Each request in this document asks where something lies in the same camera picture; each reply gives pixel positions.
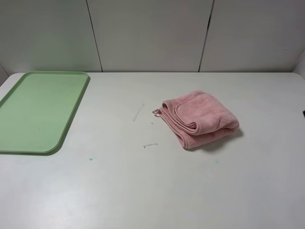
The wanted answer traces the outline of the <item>pink fluffy towel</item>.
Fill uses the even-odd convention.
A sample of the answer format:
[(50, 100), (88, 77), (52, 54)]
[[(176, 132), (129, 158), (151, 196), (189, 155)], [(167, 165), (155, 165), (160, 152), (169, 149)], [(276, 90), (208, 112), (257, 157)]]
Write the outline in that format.
[(166, 122), (186, 150), (232, 135), (240, 126), (232, 112), (202, 91), (166, 100), (152, 113)]

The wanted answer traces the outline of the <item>green plastic tray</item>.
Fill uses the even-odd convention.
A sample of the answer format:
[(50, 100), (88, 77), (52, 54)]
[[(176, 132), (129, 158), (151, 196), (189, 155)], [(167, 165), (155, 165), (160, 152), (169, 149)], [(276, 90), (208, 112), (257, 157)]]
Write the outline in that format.
[(25, 73), (0, 101), (0, 152), (52, 154), (64, 141), (89, 81), (85, 72)]

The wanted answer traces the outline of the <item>clear plastic tag strand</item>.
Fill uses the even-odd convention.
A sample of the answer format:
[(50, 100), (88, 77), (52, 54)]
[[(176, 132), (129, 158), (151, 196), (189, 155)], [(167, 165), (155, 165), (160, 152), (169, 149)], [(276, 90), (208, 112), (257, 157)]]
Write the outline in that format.
[(136, 121), (137, 116), (139, 115), (139, 113), (141, 112), (141, 110), (143, 109), (143, 107), (145, 106), (145, 104), (143, 103), (140, 107), (140, 109), (138, 110), (138, 112), (135, 114), (134, 118), (132, 119), (133, 122)]

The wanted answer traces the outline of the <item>short clear plastic strand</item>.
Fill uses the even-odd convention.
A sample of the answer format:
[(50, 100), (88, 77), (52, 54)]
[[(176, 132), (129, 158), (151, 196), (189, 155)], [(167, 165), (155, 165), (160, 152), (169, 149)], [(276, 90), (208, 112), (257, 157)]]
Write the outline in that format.
[(146, 145), (143, 145), (143, 148), (147, 148), (147, 147), (150, 147), (150, 146), (158, 146), (159, 144), (157, 142), (155, 143), (150, 143), (150, 144), (146, 144)]

